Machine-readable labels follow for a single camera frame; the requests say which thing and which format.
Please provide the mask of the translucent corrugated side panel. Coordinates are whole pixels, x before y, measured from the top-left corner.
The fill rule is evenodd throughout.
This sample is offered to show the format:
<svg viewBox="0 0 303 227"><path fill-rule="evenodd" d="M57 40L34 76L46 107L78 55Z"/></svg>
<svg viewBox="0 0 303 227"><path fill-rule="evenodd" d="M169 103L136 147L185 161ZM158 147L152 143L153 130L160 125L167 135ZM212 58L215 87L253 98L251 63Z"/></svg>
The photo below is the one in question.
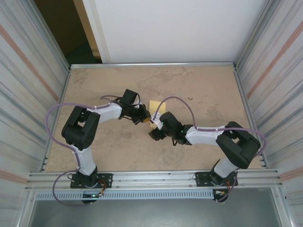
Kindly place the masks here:
<svg viewBox="0 0 303 227"><path fill-rule="evenodd" d="M17 210L49 139L45 115L68 72L48 48L21 0L0 0L0 210Z"/></svg>
<svg viewBox="0 0 303 227"><path fill-rule="evenodd" d="M286 201L303 216L303 0L281 0L238 70L263 153Z"/></svg>

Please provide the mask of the aluminium table side rail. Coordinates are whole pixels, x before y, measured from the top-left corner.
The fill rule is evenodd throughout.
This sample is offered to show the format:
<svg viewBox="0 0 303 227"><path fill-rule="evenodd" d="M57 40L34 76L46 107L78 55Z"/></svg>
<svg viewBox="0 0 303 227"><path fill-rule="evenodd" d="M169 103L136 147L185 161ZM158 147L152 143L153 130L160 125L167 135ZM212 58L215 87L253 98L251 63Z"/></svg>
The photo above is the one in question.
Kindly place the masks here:
<svg viewBox="0 0 303 227"><path fill-rule="evenodd" d="M61 103L64 102L64 98L65 98L65 95L66 95L66 91L67 91L67 87L68 87L70 77L71 77L71 68L69 68L69 70L68 70L68 74L67 74L67 77L64 81L61 95L60 95L59 100L57 101L56 105L61 104ZM52 112L54 112L53 121L52 121L52 123L49 123L48 117L50 117ZM45 148L45 155L44 155L43 161L41 163L40 172L44 172L45 169L46 169L46 166L48 164L48 160L49 160L49 156L50 156L50 153L51 153L52 145L54 143L53 140L52 140L52 137L54 136L56 128L57 128L60 112L61 112L61 107L60 106L55 107L45 117L45 126L46 126L45 129L46 129L47 135L49 136L49 139L47 141L47 145L46 145L46 148Z"/></svg>
<svg viewBox="0 0 303 227"><path fill-rule="evenodd" d="M234 73L234 76L235 76L235 80L236 80L236 83L237 83L237 86L238 86L238 89L239 89L239 93L240 93L240 96L241 96L241 100L242 100L242 103L243 103L243 106L244 106L244 110L245 110L250 128L254 131L258 131L257 125L254 121L252 112L250 110L250 106L249 106L249 103L248 103L248 98L247 98L247 96L244 92L244 88L243 88L243 85L242 85L242 82L241 82L241 79L240 79L240 75L239 75L236 68L233 69L233 73ZM266 163L266 158L264 158L263 154L258 155L257 158L260 161L261 168L268 168L267 163Z"/></svg>

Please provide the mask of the aluminium corner post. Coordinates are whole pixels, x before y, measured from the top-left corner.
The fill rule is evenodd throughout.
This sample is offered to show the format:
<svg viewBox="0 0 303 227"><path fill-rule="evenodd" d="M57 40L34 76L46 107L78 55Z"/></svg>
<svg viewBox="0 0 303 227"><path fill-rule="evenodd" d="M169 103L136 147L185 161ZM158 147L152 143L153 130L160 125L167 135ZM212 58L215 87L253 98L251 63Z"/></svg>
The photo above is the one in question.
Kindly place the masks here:
<svg viewBox="0 0 303 227"><path fill-rule="evenodd" d="M234 69L238 71L242 67L243 63L246 61L250 52L252 51L254 45L256 44L259 36L262 31L268 24L268 21L272 17L273 12L275 11L277 5L281 0L267 0L265 8L263 9L260 18L257 20L248 40L246 41L241 53L237 57L237 60L234 62Z"/></svg>
<svg viewBox="0 0 303 227"><path fill-rule="evenodd" d="M34 24L37 26L38 31L41 33L43 39L45 40L48 48L54 55L55 59L59 63L62 70L69 72L70 66L61 51L55 37L53 36L51 30L49 29L45 19L43 18L41 12L36 6L34 0L21 0L21 3L24 5L25 9L30 15L30 18L33 20Z"/></svg>

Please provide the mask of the yellow paper sheet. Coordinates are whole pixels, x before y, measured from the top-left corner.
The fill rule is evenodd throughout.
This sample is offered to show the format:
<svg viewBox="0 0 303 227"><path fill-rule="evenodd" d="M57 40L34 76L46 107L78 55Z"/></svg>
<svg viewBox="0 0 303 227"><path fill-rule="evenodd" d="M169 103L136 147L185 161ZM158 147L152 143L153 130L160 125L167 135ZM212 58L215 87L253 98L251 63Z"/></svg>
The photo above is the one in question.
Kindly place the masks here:
<svg viewBox="0 0 303 227"><path fill-rule="evenodd" d="M149 102L149 112L150 112L151 116L156 112L159 105L160 105L160 102L150 100L150 102ZM161 105L161 107L159 108L158 113L159 114L164 114L165 112L166 112L166 103L163 103ZM154 123L151 122L150 127L152 129L155 129L157 126Z"/></svg>

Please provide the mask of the grey metal sheet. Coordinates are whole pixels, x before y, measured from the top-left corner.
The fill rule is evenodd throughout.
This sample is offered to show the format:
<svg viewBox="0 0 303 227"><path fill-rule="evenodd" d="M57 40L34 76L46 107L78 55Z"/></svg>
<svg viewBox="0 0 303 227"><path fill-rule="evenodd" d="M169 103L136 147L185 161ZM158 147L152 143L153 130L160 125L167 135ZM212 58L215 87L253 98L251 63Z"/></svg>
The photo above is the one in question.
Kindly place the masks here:
<svg viewBox="0 0 303 227"><path fill-rule="evenodd" d="M282 227L265 206L217 204L211 200L98 201L69 208L36 202L29 227Z"/></svg>

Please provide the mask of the cream door frame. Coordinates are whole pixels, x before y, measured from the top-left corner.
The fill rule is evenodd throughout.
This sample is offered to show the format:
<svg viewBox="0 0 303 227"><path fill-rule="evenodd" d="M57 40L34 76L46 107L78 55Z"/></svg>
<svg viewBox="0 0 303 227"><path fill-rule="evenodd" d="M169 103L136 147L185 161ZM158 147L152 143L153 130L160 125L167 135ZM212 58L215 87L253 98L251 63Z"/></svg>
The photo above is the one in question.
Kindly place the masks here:
<svg viewBox="0 0 303 227"><path fill-rule="evenodd" d="M84 29L86 38L88 40L90 49L92 51L93 57L94 59L97 61L97 63L102 63L102 59L97 47L97 43L95 40L95 37L93 35L93 31L89 22L89 18L88 15L86 13L84 4L83 4L83 0L73 0L73 3L75 5L75 8L77 10L78 16L80 18L82 27Z"/></svg>

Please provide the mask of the thin aluminium table rail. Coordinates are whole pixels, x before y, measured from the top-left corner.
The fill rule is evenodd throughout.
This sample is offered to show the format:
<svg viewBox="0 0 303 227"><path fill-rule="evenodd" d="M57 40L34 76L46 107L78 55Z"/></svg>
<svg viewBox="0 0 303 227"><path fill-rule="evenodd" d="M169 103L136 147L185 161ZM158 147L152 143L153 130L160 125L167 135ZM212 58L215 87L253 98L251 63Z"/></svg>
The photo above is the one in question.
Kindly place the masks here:
<svg viewBox="0 0 303 227"><path fill-rule="evenodd" d="M101 68L150 68L150 67L225 67L234 66L228 61L208 62L152 62L152 63L102 63L102 64L72 64L73 69L101 69Z"/></svg>

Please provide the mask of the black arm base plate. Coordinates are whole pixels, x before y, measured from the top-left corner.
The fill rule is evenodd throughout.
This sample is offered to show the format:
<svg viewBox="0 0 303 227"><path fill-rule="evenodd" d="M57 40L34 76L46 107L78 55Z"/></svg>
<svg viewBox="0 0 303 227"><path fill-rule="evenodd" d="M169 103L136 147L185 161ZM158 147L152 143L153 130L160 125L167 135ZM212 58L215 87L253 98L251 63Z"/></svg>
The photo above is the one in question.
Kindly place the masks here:
<svg viewBox="0 0 303 227"><path fill-rule="evenodd" d="M197 187L210 187L210 186L230 186L235 184L238 185L236 180L236 172L231 172L226 178L222 178L217 175L214 171L195 172L194 180L196 181Z"/></svg>
<svg viewBox="0 0 303 227"><path fill-rule="evenodd" d="M112 174L97 173L82 175L80 173L68 174L71 180L70 188L72 189L102 189L112 187Z"/></svg>

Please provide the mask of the wide aluminium mounting rail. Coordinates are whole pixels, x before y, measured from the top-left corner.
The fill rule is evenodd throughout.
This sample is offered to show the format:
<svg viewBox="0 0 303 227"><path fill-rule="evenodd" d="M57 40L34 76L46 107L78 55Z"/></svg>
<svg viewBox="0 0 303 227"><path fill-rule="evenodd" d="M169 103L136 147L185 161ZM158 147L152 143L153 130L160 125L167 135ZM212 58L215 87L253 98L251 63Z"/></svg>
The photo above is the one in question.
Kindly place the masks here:
<svg viewBox="0 0 303 227"><path fill-rule="evenodd" d="M107 186L111 190L186 189L196 187L196 170L112 172ZM60 172L30 173L26 190L49 191ZM237 174L238 188L281 187L275 169L244 169Z"/></svg>

